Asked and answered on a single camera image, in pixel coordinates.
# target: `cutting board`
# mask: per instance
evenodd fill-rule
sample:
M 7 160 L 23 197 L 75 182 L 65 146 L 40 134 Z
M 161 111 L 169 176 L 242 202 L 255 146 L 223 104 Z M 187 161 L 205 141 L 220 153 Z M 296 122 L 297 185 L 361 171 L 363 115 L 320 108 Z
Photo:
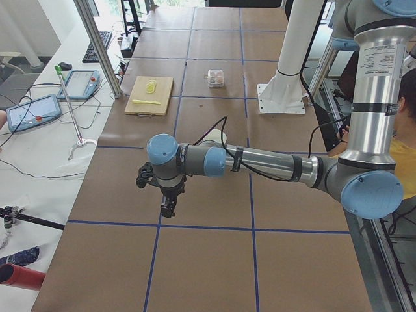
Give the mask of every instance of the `cutting board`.
M 146 85 L 149 80 L 156 81 L 154 93 L 146 92 Z M 126 114 L 134 115 L 149 114 L 156 116 L 166 116 L 170 93 L 172 92 L 173 85 L 173 77 L 138 76 L 136 78 L 135 85 L 133 86 L 129 101 L 127 102 L 124 112 Z M 133 100 L 156 101 L 160 102 L 161 104 L 133 103 Z

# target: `blue joint cap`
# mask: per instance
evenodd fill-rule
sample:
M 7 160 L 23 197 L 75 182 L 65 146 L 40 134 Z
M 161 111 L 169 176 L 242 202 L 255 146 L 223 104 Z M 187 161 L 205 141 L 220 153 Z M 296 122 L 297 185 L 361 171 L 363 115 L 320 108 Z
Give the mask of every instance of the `blue joint cap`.
M 415 0 L 372 0 L 381 11 L 398 18 L 416 16 Z
M 147 152 L 151 164 L 166 164 L 176 156 L 179 144 L 175 138 L 165 133 L 155 135 L 147 145 Z
M 222 177 L 226 171 L 226 151 L 211 147 L 203 160 L 203 171 L 207 177 Z
M 386 171 L 370 171 L 345 185 L 341 203 L 345 210 L 364 219 L 379 219 L 397 209 L 403 199 L 403 186 Z
M 332 37 L 332 47 L 338 51 L 358 51 L 359 45 L 354 39 L 342 39 Z

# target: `brown table surface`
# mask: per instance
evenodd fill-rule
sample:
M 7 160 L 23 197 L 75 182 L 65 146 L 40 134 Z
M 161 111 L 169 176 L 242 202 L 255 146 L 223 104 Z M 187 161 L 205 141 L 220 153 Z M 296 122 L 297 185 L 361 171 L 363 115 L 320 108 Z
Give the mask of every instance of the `brown table surface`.
M 228 142 L 305 156 L 317 120 L 260 115 L 255 91 L 276 71 L 283 10 L 158 8 L 123 91 L 138 75 L 174 78 L 168 114 L 114 102 L 33 311 L 371 311 L 341 206 L 300 183 L 227 172 L 190 177 L 176 217 L 160 191 L 139 190 L 146 142 L 193 143 L 223 116 Z M 207 87 L 223 69 L 224 88 Z M 324 155 L 317 135 L 313 152 Z

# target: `device screen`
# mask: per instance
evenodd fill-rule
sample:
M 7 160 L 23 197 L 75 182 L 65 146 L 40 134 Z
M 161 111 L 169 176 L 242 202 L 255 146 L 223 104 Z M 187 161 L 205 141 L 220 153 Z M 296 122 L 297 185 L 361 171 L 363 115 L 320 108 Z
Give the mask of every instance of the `device screen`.
M 35 119 L 36 116 L 44 117 L 53 115 L 56 112 L 56 110 L 57 108 L 55 106 L 55 101 L 53 97 L 45 97 L 44 99 L 40 99 L 39 101 L 32 102 L 32 104 L 30 104 L 30 107 L 29 103 L 27 103 L 20 107 L 16 107 L 15 109 L 10 109 L 9 122 L 12 124 L 12 126 L 17 126 L 20 124 L 22 119 L 22 123 L 24 123 L 29 120 Z
M 66 83 L 66 91 L 69 96 L 83 96 L 90 83 L 93 71 L 73 71 Z

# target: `label on robot arm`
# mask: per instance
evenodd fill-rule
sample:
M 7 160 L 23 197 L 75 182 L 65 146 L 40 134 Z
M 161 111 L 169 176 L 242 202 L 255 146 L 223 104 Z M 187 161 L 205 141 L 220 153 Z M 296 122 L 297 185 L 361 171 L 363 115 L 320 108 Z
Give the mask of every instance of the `label on robot arm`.
M 359 54 L 357 77 L 392 76 L 399 74 L 397 56 L 400 45 L 380 45 L 362 49 Z

